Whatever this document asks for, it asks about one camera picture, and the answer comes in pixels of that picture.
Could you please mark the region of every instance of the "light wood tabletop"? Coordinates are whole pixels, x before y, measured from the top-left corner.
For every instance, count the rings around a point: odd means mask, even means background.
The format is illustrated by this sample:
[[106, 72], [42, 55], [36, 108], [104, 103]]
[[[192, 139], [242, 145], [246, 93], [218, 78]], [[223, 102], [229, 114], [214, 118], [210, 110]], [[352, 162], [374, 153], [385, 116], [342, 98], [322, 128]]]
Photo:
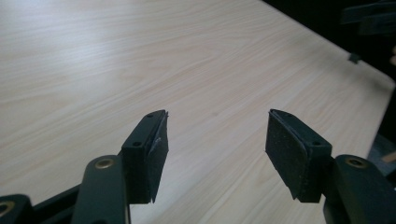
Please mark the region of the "light wood tabletop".
[[347, 57], [257, 0], [1, 1], [0, 195], [74, 187], [166, 109], [156, 203], [133, 223], [324, 223], [264, 153], [268, 111], [365, 157], [394, 83]]

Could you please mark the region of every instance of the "wood grain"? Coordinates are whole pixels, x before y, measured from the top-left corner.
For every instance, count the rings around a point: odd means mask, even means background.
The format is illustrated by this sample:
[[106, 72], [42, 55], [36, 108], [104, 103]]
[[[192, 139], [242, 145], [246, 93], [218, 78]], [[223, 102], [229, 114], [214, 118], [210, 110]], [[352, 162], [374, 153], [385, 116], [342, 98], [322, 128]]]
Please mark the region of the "wood grain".
[[286, 110], [366, 156], [393, 82], [256, 0], [0, 2], [0, 195], [33, 203], [166, 109], [157, 202], [134, 223], [324, 223], [264, 153]]

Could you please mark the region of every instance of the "table surface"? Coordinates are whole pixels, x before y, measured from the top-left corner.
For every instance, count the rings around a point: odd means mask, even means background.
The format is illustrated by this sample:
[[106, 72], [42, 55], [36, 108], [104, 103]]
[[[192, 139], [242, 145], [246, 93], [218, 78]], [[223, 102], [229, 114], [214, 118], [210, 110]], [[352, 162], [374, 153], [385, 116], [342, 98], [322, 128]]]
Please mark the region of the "table surface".
[[264, 153], [268, 111], [365, 157], [394, 83], [347, 57], [256, 0], [1, 1], [0, 195], [75, 186], [166, 109], [157, 201], [133, 223], [324, 223]]

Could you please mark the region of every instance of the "table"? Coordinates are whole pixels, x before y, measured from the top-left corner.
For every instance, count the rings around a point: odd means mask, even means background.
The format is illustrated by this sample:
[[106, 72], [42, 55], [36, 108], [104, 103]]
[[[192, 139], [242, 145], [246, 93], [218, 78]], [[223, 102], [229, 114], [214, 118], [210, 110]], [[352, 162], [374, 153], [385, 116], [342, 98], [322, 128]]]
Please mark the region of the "table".
[[0, 19], [0, 195], [75, 186], [166, 109], [159, 194], [133, 223], [324, 223], [264, 153], [268, 111], [365, 157], [394, 88], [256, 0], [5, 0]]

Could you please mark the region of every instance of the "wooden table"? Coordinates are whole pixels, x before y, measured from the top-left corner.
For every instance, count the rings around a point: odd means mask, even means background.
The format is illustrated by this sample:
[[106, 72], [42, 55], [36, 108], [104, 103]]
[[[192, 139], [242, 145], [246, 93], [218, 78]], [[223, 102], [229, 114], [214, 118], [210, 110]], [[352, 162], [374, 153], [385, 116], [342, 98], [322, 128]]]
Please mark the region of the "wooden table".
[[1, 1], [0, 195], [75, 186], [166, 109], [157, 202], [134, 223], [324, 223], [264, 153], [267, 112], [365, 157], [394, 84], [347, 57], [256, 0]]

